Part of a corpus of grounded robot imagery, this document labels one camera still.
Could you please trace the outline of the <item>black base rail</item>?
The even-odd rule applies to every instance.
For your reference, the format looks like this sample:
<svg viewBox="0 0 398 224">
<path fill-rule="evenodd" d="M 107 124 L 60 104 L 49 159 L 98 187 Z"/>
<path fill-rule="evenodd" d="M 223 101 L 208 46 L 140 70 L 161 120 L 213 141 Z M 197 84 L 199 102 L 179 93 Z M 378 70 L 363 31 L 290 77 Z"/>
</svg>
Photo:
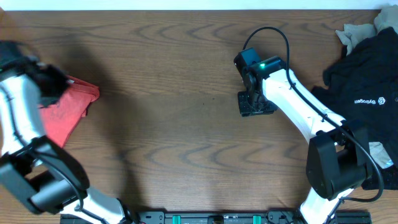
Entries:
<svg viewBox="0 0 398 224">
<path fill-rule="evenodd" d="M 306 221 L 298 212 L 271 210 L 267 213 L 164 213 L 141 212 L 140 224 L 294 224 Z M 369 212 L 338 212 L 330 224 L 371 224 Z"/>
</svg>

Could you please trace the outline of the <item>black garment with logo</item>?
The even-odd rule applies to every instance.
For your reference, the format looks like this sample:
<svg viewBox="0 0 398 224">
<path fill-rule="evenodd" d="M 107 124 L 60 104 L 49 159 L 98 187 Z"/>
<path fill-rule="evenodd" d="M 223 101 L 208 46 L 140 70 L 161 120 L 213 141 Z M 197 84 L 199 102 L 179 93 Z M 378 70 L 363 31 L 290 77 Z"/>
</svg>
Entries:
<svg viewBox="0 0 398 224">
<path fill-rule="evenodd" d="M 397 33 L 391 27 L 360 42 L 323 72 L 326 87 L 312 94 L 347 120 L 359 119 L 370 143 L 379 142 L 392 165 L 382 168 L 384 187 L 397 189 Z"/>
</svg>

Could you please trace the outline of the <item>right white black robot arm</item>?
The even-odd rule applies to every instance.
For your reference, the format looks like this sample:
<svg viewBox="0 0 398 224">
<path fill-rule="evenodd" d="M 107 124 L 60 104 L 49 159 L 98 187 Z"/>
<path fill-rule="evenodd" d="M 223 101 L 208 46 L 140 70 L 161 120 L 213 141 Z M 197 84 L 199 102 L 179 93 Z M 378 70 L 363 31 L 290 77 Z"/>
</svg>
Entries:
<svg viewBox="0 0 398 224">
<path fill-rule="evenodd" d="M 296 212 L 274 210 L 267 223 L 371 223 L 368 212 L 339 212 L 350 193 L 373 174 L 360 121 L 347 121 L 316 99 L 279 57 L 261 60 L 253 49 L 235 57 L 245 86 L 238 93 L 241 116 L 281 110 L 308 143 L 306 175 L 311 189 Z"/>
</svg>

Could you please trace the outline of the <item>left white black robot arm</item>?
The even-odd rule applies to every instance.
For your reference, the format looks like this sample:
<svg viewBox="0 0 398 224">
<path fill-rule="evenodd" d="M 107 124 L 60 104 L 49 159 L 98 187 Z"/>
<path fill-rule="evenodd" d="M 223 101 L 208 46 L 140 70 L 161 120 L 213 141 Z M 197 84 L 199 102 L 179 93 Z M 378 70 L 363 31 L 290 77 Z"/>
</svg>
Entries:
<svg viewBox="0 0 398 224">
<path fill-rule="evenodd" d="M 41 107 L 55 104 L 67 76 L 1 41 L 1 184 L 32 213 L 59 214 L 62 223 L 135 223 L 118 198 L 91 187 L 82 165 L 46 133 Z"/>
</svg>

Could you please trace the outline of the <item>grey cloth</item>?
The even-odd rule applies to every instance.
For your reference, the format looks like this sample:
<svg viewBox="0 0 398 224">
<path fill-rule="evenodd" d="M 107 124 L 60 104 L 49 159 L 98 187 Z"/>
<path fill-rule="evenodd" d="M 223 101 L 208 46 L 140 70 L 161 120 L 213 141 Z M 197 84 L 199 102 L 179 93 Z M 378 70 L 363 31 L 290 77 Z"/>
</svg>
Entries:
<svg viewBox="0 0 398 224">
<path fill-rule="evenodd" d="M 335 30 L 336 36 L 349 55 L 365 39 L 377 36 L 385 29 L 392 28 L 397 33 L 397 5 L 384 6 L 372 24 L 344 24 L 343 30 Z"/>
</svg>

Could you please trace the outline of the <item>orange red t-shirt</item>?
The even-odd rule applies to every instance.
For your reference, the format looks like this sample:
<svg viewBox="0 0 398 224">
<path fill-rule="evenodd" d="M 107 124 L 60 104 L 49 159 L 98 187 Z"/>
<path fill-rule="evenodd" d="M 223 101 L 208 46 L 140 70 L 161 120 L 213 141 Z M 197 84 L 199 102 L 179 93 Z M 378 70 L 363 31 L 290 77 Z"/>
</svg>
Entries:
<svg viewBox="0 0 398 224">
<path fill-rule="evenodd" d="M 99 87 L 75 77 L 68 77 L 69 87 L 60 100 L 40 110 L 49 139 L 64 147 L 89 105 L 100 97 Z"/>
</svg>

